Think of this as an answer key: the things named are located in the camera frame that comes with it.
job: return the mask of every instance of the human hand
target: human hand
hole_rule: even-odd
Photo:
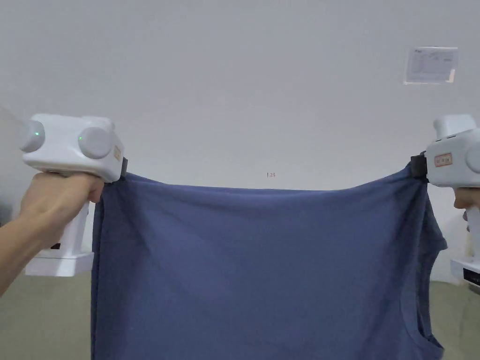
[[[468,209],[472,206],[480,207],[480,189],[479,188],[459,188],[455,190],[454,207],[457,209]],[[467,212],[463,213],[463,219],[468,221]]]
[[[22,200],[20,216],[40,217],[46,232],[43,243],[52,246],[87,201],[100,201],[103,186],[100,178],[88,174],[68,178],[54,173],[36,174]]]

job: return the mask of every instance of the forearm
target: forearm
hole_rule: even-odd
[[[27,263],[44,247],[48,222],[22,215],[0,228],[0,297]]]

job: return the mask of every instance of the gray floor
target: gray floor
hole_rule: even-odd
[[[480,359],[480,295],[433,282],[431,315],[444,360]],[[21,276],[0,300],[0,358],[88,360],[89,326],[90,274]]]

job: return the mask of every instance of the black clamp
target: black clamp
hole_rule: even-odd
[[[121,163],[120,180],[125,180],[125,177],[127,176],[127,166],[128,166],[128,159],[124,157]]]
[[[410,157],[410,172],[415,179],[428,182],[427,158],[425,157],[425,151],[422,151],[419,155]]]

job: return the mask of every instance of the round knob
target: round knob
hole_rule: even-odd
[[[45,142],[45,128],[39,121],[29,121],[20,133],[20,150],[31,153],[38,150]]]
[[[112,149],[110,134],[101,128],[86,128],[78,137],[82,153],[91,159],[102,159]]]
[[[480,174],[480,144],[474,144],[468,149],[465,162],[473,172]]]

